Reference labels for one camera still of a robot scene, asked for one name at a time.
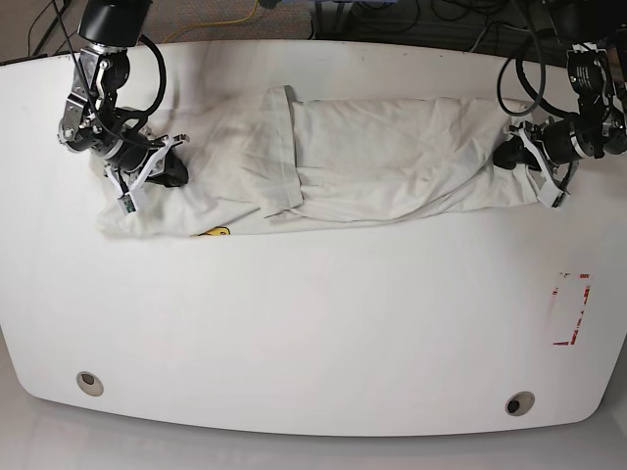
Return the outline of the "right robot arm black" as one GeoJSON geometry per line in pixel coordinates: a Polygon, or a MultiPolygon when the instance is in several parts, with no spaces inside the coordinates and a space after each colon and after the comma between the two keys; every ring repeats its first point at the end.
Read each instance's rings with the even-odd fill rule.
{"type": "Polygon", "coordinates": [[[176,188],[188,183],[188,171],[168,146],[165,136],[150,137],[142,131],[148,118],[161,106],[167,87],[164,57],[152,40],[142,34],[149,1],[89,1],[78,35],[87,46],[72,54],[72,90],[60,121],[59,140],[69,150],[90,151],[99,157],[106,170],[125,190],[125,179],[135,177],[148,167],[151,157],[164,151],[154,169],[147,174],[149,183],[176,188]],[[159,87],[150,107],[144,110],[117,106],[119,90],[130,75],[127,51],[142,43],[157,61],[159,87]]]}

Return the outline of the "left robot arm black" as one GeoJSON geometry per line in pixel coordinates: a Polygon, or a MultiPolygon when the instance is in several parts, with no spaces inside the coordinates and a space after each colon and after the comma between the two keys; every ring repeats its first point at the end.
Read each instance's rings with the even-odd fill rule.
{"type": "Polygon", "coordinates": [[[564,191],[578,161],[626,152],[626,3],[545,1],[543,6],[552,27],[531,28],[530,36],[509,58],[515,61],[517,78],[532,107],[553,117],[543,124],[521,126],[528,144],[512,129],[512,137],[495,151],[493,162],[507,170],[519,164],[546,169],[548,179],[559,166],[567,165],[557,184],[564,191]],[[568,48],[566,71],[577,95],[576,113],[556,108],[544,98],[545,39],[556,39],[568,48]]]}

